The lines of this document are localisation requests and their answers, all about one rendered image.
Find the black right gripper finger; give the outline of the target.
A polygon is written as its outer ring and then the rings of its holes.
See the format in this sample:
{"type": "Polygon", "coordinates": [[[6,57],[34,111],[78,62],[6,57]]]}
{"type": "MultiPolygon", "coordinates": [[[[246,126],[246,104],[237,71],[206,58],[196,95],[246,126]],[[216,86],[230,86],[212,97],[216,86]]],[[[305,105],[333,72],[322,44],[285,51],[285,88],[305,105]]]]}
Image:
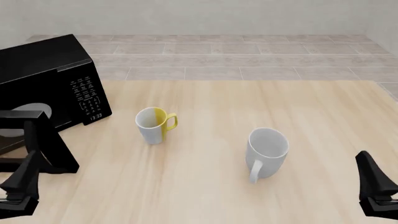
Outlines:
{"type": "Polygon", "coordinates": [[[367,151],[361,151],[356,156],[359,172],[359,199],[391,199],[398,194],[398,185],[393,182],[367,151]]]}

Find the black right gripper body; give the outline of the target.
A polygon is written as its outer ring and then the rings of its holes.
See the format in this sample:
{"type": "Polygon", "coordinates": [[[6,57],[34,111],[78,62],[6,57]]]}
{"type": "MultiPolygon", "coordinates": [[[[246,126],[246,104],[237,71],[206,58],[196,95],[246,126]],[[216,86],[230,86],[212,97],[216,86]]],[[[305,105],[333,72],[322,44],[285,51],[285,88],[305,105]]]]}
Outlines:
{"type": "Polygon", "coordinates": [[[359,201],[359,204],[367,217],[398,217],[398,200],[375,201],[367,197],[359,201]]]}

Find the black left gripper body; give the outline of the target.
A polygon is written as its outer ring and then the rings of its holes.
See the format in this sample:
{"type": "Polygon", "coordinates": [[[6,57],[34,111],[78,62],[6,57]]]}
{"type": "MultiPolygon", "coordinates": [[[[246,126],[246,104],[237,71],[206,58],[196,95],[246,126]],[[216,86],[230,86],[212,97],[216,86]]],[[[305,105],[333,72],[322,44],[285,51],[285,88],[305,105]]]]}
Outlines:
{"type": "Polygon", "coordinates": [[[23,201],[0,201],[0,218],[32,216],[39,201],[26,197],[23,201]]]}

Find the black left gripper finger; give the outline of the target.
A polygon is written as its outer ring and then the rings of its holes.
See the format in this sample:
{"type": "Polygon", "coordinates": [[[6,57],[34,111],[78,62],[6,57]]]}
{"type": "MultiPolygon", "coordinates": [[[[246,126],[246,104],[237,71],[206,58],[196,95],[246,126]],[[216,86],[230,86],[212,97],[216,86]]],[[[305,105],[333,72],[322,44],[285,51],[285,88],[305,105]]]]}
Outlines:
{"type": "Polygon", "coordinates": [[[27,197],[39,199],[39,155],[31,151],[25,158],[0,158],[0,172],[12,173],[0,184],[6,196],[0,201],[23,201],[27,197]]]}

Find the black microwave door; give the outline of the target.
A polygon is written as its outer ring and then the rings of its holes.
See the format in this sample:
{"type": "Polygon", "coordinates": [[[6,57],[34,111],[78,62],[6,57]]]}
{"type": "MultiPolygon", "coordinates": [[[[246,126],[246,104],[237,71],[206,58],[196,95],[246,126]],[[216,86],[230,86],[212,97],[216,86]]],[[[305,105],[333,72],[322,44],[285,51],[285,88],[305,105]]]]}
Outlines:
{"type": "Polygon", "coordinates": [[[41,173],[77,173],[79,170],[79,163],[44,111],[0,110],[0,129],[24,130],[26,151],[38,153],[41,173]]]}

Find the black microwave oven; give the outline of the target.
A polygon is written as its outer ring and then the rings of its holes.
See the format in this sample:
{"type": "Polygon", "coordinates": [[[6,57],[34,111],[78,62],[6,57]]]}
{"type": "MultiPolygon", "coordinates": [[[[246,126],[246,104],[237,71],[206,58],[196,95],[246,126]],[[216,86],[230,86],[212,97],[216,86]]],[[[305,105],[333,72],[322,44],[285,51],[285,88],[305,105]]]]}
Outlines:
{"type": "Polygon", "coordinates": [[[72,34],[0,50],[0,110],[41,103],[57,131],[112,114],[93,59],[72,34]]]}

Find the grey round turntable plate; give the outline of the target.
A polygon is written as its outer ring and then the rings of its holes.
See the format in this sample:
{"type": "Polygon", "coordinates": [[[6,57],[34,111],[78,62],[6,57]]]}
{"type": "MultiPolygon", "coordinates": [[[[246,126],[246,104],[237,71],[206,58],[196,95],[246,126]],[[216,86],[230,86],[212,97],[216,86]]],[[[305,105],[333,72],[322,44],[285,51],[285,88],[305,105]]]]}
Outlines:
{"type": "MultiPolygon", "coordinates": [[[[43,111],[48,119],[52,115],[52,109],[48,104],[44,103],[30,103],[14,108],[13,110],[19,111],[43,111]]],[[[15,138],[24,135],[23,129],[0,129],[0,136],[5,138],[15,138]]]]}

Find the yellow and white mug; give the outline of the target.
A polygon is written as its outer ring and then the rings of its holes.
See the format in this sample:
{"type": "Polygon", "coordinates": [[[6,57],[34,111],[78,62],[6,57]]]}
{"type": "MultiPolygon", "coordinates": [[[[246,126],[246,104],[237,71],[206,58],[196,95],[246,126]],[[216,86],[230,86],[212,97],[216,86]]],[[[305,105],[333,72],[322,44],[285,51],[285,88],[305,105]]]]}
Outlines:
{"type": "Polygon", "coordinates": [[[168,131],[178,126],[176,113],[166,113],[162,108],[145,108],[135,118],[135,122],[146,143],[154,145],[165,141],[168,131]]]}

